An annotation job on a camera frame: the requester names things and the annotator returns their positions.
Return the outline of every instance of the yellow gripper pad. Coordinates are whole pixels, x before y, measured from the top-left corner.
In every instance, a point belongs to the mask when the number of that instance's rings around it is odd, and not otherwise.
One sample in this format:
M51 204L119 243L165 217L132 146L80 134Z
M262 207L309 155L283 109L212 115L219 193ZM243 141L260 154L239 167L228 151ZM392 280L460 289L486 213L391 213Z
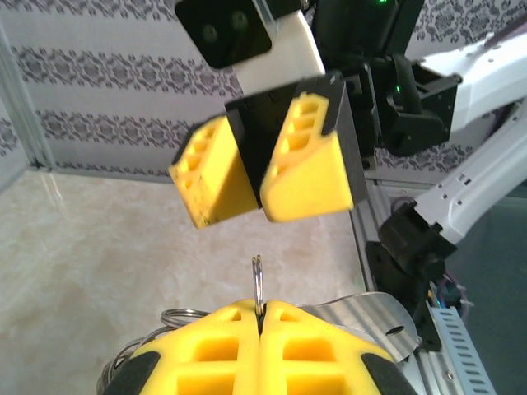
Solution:
M345 81L301 81L260 188L271 221L350 210L367 198Z
M258 208L227 115L190 130L188 139L169 172L196 227Z
M242 300L138 348L105 395L414 394L377 345L269 301Z

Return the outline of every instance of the floor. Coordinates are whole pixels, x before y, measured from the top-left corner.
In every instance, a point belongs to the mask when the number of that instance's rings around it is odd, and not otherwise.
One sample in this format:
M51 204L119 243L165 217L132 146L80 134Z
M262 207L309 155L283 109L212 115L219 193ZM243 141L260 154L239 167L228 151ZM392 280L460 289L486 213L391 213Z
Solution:
M319 303L363 289L347 213L196 230L176 189L26 172L0 195L0 393L92 394L107 360L164 309L253 297Z

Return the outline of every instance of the beige carpet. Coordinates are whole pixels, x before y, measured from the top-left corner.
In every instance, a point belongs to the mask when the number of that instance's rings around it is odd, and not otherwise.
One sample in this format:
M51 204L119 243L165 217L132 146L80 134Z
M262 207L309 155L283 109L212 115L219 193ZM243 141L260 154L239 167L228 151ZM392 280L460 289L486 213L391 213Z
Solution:
M0 196L1 394L92 394L103 364L164 309L362 290L349 215L195 230L172 185L27 172Z

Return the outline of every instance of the yellow foam pad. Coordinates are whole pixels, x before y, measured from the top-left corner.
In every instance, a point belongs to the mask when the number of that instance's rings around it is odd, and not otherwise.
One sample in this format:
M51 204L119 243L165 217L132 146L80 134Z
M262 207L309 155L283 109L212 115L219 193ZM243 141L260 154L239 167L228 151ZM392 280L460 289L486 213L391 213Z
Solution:
M194 131L169 172L198 228L258 208L225 115Z
M260 187L271 221L292 221L353 207L336 131L323 136L329 100L302 94L291 101Z
M295 306L269 301L261 337L242 300L140 347L161 355L141 395L376 395L365 342Z

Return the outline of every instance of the metal key ring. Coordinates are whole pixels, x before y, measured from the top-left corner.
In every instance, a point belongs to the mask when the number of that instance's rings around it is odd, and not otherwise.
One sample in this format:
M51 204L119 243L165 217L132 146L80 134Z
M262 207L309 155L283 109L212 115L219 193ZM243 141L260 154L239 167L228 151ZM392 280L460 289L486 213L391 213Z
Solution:
M262 273L262 258L257 255L253 257L253 277L254 277L254 300L256 301L256 316L264 315L264 274Z

